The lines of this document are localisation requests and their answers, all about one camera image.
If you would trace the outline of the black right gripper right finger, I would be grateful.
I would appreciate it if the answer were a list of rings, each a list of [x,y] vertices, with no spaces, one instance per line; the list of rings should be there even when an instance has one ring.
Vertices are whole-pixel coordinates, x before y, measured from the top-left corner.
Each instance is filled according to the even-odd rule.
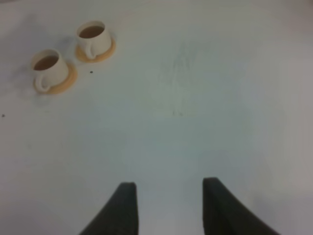
[[[276,235],[216,177],[202,181],[202,221],[206,235]]]

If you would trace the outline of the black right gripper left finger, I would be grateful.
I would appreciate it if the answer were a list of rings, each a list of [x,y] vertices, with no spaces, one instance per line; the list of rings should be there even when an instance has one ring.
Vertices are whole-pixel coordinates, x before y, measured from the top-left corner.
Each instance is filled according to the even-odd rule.
[[[82,235],[137,235],[139,215],[134,182],[121,183]]]

